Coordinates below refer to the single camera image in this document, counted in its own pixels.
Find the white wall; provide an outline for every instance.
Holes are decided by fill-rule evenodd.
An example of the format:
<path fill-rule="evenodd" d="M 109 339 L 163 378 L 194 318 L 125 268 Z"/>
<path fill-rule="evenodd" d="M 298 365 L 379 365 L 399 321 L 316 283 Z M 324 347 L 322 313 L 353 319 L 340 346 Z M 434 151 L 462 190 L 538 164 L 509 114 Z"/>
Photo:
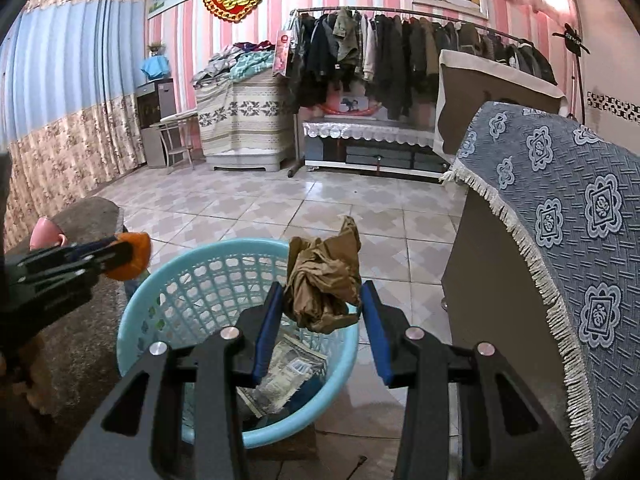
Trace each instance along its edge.
<path fill-rule="evenodd" d="M 576 0 L 582 40 L 585 100 L 588 91 L 640 106 L 640 35 L 617 0 Z M 604 139 L 640 155 L 640 124 L 586 106 L 586 124 Z"/>

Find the white jacket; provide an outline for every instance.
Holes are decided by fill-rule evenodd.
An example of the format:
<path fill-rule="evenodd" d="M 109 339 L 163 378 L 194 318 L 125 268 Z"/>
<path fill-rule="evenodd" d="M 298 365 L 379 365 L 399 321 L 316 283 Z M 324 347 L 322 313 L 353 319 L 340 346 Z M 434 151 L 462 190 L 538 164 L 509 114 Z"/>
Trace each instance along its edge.
<path fill-rule="evenodd" d="M 376 71 L 376 31 L 373 30 L 369 18 L 363 16 L 362 26 L 362 74 L 364 81 L 373 81 L 373 75 Z"/>

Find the blue curtain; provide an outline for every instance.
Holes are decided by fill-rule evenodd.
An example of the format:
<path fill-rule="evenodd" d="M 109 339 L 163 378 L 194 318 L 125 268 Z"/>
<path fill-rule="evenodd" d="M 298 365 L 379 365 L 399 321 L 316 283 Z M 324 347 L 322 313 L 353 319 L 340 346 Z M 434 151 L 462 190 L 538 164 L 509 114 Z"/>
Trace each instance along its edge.
<path fill-rule="evenodd" d="M 0 45 L 0 146 L 14 164 L 5 247 L 144 162 L 144 20 L 144 0 L 30 0 Z"/>

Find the tiled floor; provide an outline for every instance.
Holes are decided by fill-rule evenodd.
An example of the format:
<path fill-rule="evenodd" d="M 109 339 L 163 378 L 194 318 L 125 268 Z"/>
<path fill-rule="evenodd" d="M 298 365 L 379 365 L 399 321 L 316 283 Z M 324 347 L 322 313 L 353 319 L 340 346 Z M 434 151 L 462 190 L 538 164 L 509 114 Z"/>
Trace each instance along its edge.
<path fill-rule="evenodd" d="M 211 171 L 201 164 L 167 174 L 142 169 L 98 193 L 124 208 L 129 230 L 154 240 L 151 271 L 189 248 L 235 237 L 288 239 L 335 234 L 343 215 L 358 225 L 360 273 L 385 303 L 413 325 L 450 343 L 441 308 L 444 272 L 466 192 L 455 184 L 300 170 L 277 173 Z M 361 322 L 358 358 L 347 386 L 316 421 L 318 462 L 253 464 L 252 478 L 345 479 L 393 476 L 406 390 L 388 390 L 377 376 Z M 450 478 L 458 477 L 458 409 L 450 395 Z"/>

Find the clothes rack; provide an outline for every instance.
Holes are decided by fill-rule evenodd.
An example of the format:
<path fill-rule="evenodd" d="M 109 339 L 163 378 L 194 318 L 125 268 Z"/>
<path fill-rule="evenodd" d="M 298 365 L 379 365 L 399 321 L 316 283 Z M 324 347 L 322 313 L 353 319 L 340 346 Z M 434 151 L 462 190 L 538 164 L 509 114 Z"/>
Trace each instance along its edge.
<path fill-rule="evenodd" d="M 436 18 L 438 20 L 446 20 L 447 22 L 453 23 L 470 23 L 475 28 L 482 28 L 482 30 L 486 30 L 487 32 L 492 32 L 497 36 L 502 36 L 504 38 L 510 38 L 510 40 L 517 41 L 519 43 L 529 43 L 533 45 L 531 40 L 525 40 L 524 38 L 517 38 L 516 36 L 512 36 L 511 34 L 507 34 L 506 32 L 501 32 L 500 30 L 496 30 L 491 27 L 485 27 L 484 25 L 478 25 L 474 22 L 468 22 L 467 20 L 460 20 L 459 18 L 448 18 L 447 16 L 442 16 L 440 14 L 433 14 L 432 12 L 422 12 L 421 10 L 408 10 L 408 9 L 396 9 L 395 7 L 359 7 L 359 6 L 333 6 L 333 7 L 309 7 L 308 9 L 293 9 L 290 12 L 290 16 L 295 14 L 301 14 L 303 12 L 317 12 L 320 10 L 340 10 L 340 9 L 351 9 L 351 10 L 371 10 L 373 12 L 395 12 L 396 14 L 409 14 L 412 16 L 425 16 L 428 18 Z"/>
<path fill-rule="evenodd" d="M 369 6 L 327 6 L 327 7 L 308 7 L 306 9 L 293 9 L 289 15 L 290 17 L 297 16 L 299 14 L 303 14 L 305 12 L 319 12 L 326 10 L 340 10 L 340 9 L 350 9 L 350 10 L 368 10 L 372 12 L 395 12 L 396 14 L 407 14 L 410 16 L 425 16 L 427 18 L 436 18 L 437 20 L 444 20 L 447 22 L 454 23 L 470 23 L 476 28 L 481 28 L 482 30 L 486 30 L 489 33 L 495 34 L 496 36 L 501 36 L 503 38 L 509 38 L 510 40 L 517 41 L 518 43 L 528 43 L 534 46 L 533 42 L 530 40 L 525 40 L 524 38 L 518 38 L 516 36 L 512 36 L 511 34 L 507 34 L 505 32 L 501 32 L 500 30 L 496 30 L 491 27 L 486 27 L 484 25 L 478 25 L 474 22 L 468 22 L 467 20 L 461 20 L 459 18 L 448 18 L 447 16 L 443 16 L 440 14 L 433 14 L 432 12 L 423 12 L 421 10 L 409 10 L 409 9 L 398 9 L 395 7 L 369 7 Z M 305 159 L 302 155 L 302 142 L 300 139 L 300 127 L 298 124 L 298 115 L 295 115 L 294 118 L 294 143 L 296 150 L 296 161 L 294 165 L 290 168 L 287 176 L 292 178 L 296 172 L 305 165 Z"/>

